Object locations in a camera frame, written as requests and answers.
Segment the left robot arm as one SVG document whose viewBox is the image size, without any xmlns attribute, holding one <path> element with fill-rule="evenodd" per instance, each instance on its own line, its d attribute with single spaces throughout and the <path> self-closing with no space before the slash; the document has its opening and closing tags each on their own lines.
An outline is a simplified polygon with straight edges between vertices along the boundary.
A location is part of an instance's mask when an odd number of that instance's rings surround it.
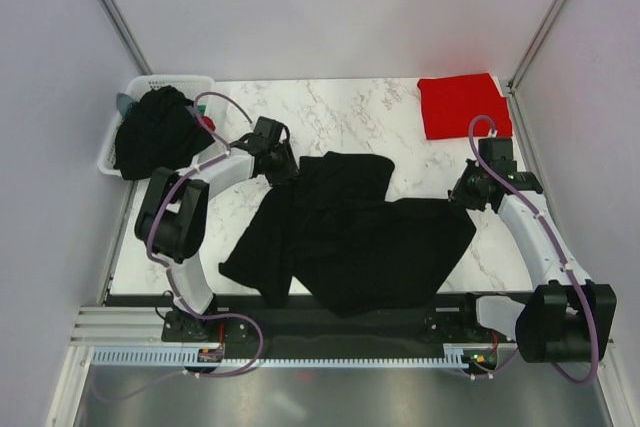
<svg viewBox="0 0 640 427">
<path fill-rule="evenodd" d="M 148 259 L 164 268 L 169 282 L 172 309 L 164 315 L 164 342 L 213 341 L 223 323 L 199 256 L 209 202 L 258 176 L 279 186 L 298 173 L 289 128 L 266 117 L 258 118 L 251 132 L 211 160 L 184 173 L 168 168 L 152 173 L 134 233 L 144 243 Z"/>
</svg>

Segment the left aluminium frame post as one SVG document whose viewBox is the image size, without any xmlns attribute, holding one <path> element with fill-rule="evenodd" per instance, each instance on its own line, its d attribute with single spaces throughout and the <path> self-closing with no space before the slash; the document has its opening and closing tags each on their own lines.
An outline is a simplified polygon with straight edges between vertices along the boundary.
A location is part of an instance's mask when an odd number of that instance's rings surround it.
<svg viewBox="0 0 640 427">
<path fill-rule="evenodd" d="M 108 17 L 116 35 L 122 42 L 129 57 L 142 75 L 151 75 L 153 70 L 143 54 L 133 31 L 126 21 L 116 0 L 98 0 L 101 8 Z"/>
</svg>

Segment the white plastic laundry basket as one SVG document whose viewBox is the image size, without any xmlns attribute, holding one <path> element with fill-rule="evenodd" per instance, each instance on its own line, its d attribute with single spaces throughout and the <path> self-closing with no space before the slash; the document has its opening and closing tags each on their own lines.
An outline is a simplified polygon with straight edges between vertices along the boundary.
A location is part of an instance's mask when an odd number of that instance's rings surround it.
<svg viewBox="0 0 640 427">
<path fill-rule="evenodd" d="M 144 180 L 159 167 L 183 169 L 204 158 L 215 140 L 210 99 L 215 81 L 202 75 L 143 75 L 116 96 L 97 166 L 107 176 Z"/>
</svg>

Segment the red garment in basket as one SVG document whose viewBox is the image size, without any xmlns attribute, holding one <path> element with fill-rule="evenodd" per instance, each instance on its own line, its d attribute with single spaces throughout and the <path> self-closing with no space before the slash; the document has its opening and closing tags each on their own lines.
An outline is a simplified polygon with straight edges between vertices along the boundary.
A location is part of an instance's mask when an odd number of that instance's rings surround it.
<svg viewBox="0 0 640 427">
<path fill-rule="evenodd" d="M 206 127 L 211 130 L 211 131 L 215 131 L 216 130 L 216 126 L 215 123 L 213 122 L 213 120 L 207 116 L 203 116 L 202 117 L 202 122 L 206 125 Z"/>
</svg>

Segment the right aluminium frame post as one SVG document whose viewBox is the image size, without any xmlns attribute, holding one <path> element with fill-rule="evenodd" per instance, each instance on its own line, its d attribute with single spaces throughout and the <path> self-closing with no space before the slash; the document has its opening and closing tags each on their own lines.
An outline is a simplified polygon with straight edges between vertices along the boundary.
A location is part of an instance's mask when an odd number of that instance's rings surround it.
<svg viewBox="0 0 640 427">
<path fill-rule="evenodd" d="M 504 83 L 507 93 L 513 96 L 522 84 L 526 74 L 530 70 L 547 39 L 552 33 L 555 25 L 559 21 L 561 14 L 565 10 L 570 0 L 552 0 L 550 7 L 546 11 L 541 23 L 536 29 L 528 47 L 519 61 L 514 73 Z"/>
</svg>

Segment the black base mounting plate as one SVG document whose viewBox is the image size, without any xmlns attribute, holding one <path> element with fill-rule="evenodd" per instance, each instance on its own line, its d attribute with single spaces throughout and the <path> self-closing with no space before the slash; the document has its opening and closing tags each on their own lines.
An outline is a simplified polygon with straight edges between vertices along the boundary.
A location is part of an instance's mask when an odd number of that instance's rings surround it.
<svg viewBox="0 0 640 427">
<path fill-rule="evenodd" d="M 250 358 L 256 350 L 272 357 L 434 357 L 444 347 L 480 353 L 512 348 L 514 340 L 478 324 L 471 294 L 438 294 L 426 304 L 383 308 L 339 317 L 310 295 L 290 297 L 273 308 L 255 295 L 216 297 L 223 323 L 213 341 L 233 355 Z"/>
</svg>

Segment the aluminium frame post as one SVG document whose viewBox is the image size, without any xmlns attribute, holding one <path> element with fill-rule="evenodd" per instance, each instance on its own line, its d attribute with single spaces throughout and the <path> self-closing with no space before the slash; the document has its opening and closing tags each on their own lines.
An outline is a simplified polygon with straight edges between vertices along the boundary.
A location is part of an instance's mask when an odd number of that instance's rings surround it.
<svg viewBox="0 0 640 427">
<path fill-rule="evenodd" d="M 555 25 L 559 21 L 561 14 L 565 10 L 570 0 L 552 0 L 550 7 L 546 11 L 541 23 L 536 29 L 528 47 L 519 61 L 514 73 L 504 83 L 507 93 L 513 96 L 522 84 L 526 74 L 530 70 L 547 39 L 552 33 Z"/>
<path fill-rule="evenodd" d="M 153 70 L 143 54 L 133 31 L 126 21 L 116 0 L 98 0 L 101 8 L 108 17 L 116 35 L 122 42 L 129 57 L 142 75 L 151 75 Z"/>
</svg>

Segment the black t-shirt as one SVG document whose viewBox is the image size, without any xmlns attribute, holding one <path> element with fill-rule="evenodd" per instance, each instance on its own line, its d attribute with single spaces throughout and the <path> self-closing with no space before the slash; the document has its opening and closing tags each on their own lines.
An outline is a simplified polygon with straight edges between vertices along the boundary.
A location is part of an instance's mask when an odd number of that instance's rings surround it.
<svg viewBox="0 0 640 427">
<path fill-rule="evenodd" d="M 274 308 L 298 280 L 340 317 L 429 302 L 476 227 L 444 199 L 386 200 L 394 163 L 374 154 L 304 156 L 272 187 L 219 272 Z"/>
</svg>

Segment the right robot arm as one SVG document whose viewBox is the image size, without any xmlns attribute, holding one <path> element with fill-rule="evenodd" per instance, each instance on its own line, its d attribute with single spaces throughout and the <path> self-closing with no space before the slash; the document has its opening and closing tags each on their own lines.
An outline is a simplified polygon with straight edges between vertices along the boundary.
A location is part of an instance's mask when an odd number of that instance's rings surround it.
<svg viewBox="0 0 640 427">
<path fill-rule="evenodd" d="M 533 287 L 524 302 L 487 294 L 458 315 L 467 339 L 483 339 L 492 330 L 516 341 L 529 363 L 596 363 L 603 359 L 617 297 L 579 265 L 562 239 L 541 183 L 521 172 L 509 138 L 472 140 L 474 154 L 449 192 L 468 210 L 486 208 L 509 230 Z"/>
</svg>

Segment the dark clothes pile in basket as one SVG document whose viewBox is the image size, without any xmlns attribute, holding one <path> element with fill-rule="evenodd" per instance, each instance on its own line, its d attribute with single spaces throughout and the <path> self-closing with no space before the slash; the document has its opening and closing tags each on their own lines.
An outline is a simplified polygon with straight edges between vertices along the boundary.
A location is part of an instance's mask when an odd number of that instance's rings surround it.
<svg viewBox="0 0 640 427">
<path fill-rule="evenodd" d="M 186 168 L 214 143 L 197 121 L 193 101 L 173 86 L 146 92 L 115 136 L 115 163 L 126 180 L 142 180 L 158 168 Z"/>
</svg>

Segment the folded red t-shirt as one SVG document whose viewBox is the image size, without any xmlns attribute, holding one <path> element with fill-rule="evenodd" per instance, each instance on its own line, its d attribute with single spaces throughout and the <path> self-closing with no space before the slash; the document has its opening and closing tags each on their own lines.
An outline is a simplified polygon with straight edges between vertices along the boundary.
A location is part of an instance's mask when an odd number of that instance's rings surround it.
<svg viewBox="0 0 640 427">
<path fill-rule="evenodd" d="M 479 115 L 493 120 L 498 136 L 513 135 L 507 100 L 489 73 L 423 78 L 417 87 L 427 140 L 466 138 Z"/>
</svg>

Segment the teal garment in basket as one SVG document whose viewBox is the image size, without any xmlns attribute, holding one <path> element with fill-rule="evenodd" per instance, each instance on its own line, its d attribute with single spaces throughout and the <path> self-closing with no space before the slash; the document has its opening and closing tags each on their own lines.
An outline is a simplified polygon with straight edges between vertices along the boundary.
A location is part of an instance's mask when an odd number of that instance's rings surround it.
<svg viewBox="0 0 640 427">
<path fill-rule="evenodd" d="M 137 101 L 131 96 L 119 92 L 116 96 L 116 108 L 122 119 L 125 119 Z"/>
</svg>

